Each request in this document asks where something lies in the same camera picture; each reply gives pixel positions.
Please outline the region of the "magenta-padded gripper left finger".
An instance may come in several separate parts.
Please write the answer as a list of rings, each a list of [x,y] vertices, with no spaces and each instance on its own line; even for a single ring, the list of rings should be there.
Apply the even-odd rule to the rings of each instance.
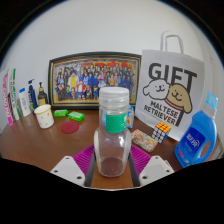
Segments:
[[[95,167],[94,146],[91,145],[75,156],[64,156],[51,173],[83,187],[90,187]]]

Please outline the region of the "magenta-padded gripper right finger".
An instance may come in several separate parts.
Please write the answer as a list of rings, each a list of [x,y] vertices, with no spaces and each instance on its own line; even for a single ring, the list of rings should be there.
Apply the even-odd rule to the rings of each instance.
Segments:
[[[131,147],[129,165],[134,187],[145,186],[174,172],[167,160],[150,156],[136,146]]]

